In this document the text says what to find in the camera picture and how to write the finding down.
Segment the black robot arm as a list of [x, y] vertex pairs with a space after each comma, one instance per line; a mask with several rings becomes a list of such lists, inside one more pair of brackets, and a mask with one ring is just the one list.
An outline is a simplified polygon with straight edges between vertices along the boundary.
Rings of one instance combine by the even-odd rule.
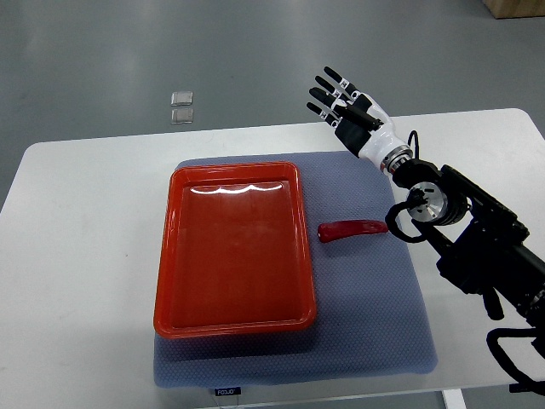
[[428, 242], [439, 254], [439, 274], [462, 292], [482, 296], [492, 320], [504, 317], [502, 299], [515, 308], [528, 327], [496, 328], [486, 343], [516, 381], [514, 390], [543, 395], [544, 383], [523, 373], [499, 343], [528, 338], [537, 353], [544, 353], [544, 262], [524, 245], [527, 227], [459, 171], [420, 159], [416, 131], [405, 149], [388, 156], [387, 171], [408, 191], [405, 201], [387, 213], [388, 230], [406, 243]]

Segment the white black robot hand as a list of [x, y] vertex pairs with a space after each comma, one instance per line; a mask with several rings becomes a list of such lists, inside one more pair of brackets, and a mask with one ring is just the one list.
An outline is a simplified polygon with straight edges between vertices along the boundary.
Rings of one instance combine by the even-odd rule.
[[383, 173], [394, 173], [414, 153], [396, 135], [392, 119], [366, 93], [327, 66], [309, 90], [307, 108], [334, 129], [341, 144], [355, 157], [368, 159]]

